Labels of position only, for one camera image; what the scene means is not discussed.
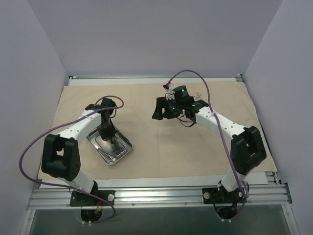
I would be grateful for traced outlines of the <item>metal instrument tray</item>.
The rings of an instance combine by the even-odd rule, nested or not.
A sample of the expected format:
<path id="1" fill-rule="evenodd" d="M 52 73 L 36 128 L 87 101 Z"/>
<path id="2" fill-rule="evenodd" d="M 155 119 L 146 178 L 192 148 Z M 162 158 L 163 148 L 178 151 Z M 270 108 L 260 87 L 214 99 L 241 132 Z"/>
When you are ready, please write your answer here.
<path id="1" fill-rule="evenodd" d="M 104 162 L 109 166 L 113 166 L 120 162 L 133 149 L 132 143 L 118 129 L 115 136 L 119 138 L 119 143 L 121 147 L 120 154 L 112 153 L 111 139 L 107 141 L 102 140 L 97 129 L 92 131 L 87 136 L 87 140 L 89 141 L 89 143 L 93 146 L 93 148 L 104 160 Z"/>

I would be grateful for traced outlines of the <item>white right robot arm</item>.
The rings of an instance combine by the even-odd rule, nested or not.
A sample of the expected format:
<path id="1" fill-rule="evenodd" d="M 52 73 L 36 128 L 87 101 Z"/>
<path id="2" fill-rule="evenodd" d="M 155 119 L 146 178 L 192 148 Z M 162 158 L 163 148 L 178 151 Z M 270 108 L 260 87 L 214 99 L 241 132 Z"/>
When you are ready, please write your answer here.
<path id="1" fill-rule="evenodd" d="M 219 182 L 218 198 L 228 202 L 235 196 L 237 189 L 247 194 L 246 176 L 267 157 L 260 131 L 255 126 L 247 128 L 232 122 L 215 112 L 209 103 L 195 100 L 186 90 L 182 94 L 172 92 L 156 99 L 153 119 L 181 117 L 189 119 L 193 125 L 206 127 L 221 137 L 230 170 Z"/>

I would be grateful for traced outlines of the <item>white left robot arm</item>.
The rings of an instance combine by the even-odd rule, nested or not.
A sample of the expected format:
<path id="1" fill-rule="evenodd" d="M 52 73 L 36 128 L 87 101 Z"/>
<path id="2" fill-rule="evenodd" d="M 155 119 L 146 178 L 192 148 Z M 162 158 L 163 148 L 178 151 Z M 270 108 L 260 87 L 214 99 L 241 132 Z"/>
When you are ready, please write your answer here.
<path id="1" fill-rule="evenodd" d="M 111 115 L 117 108 L 112 96 L 105 96 L 88 105 L 67 129 L 47 135 L 44 141 L 41 171 L 82 191 L 81 200 L 87 205 L 94 205 L 99 193 L 97 183 L 81 171 L 79 145 L 94 130 L 103 140 L 116 144 L 118 131 Z"/>

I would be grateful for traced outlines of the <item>beige cloth wrap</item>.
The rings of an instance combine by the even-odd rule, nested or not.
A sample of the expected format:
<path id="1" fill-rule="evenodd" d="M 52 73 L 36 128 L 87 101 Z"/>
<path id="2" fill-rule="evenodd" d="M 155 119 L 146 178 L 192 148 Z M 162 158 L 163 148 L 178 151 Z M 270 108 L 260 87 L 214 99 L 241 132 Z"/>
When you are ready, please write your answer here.
<path id="1" fill-rule="evenodd" d="M 123 108 L 114 125 L 132 143 L 132 151 L 107 165 L 88 141 L 79 146 L 81 170 L 95 180 L 224 175 L 229 171 L 221 137 L 201 125 L 186 128 L 177 119 L 154 120 L 161 84 L 64 87 L 53 120 L 58 126 L 76 120 L 89 105 L 106 95 L 118 96 Z"/>

